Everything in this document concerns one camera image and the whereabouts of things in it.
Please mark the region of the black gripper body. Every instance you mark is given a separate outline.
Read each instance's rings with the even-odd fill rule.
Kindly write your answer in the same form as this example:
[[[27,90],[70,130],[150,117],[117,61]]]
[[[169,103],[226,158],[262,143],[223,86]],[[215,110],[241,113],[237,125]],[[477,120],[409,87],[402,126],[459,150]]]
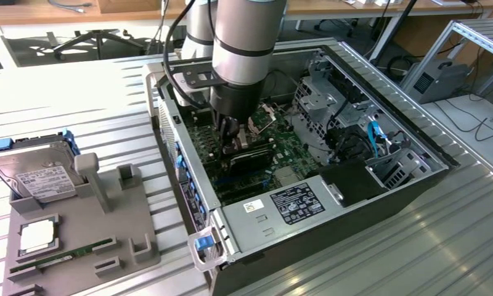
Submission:
[[[209,104],[213,110],[235,120],[246,120],[258,107],[263,85],[261,80],[243,86],[231,83],[211,86]]]

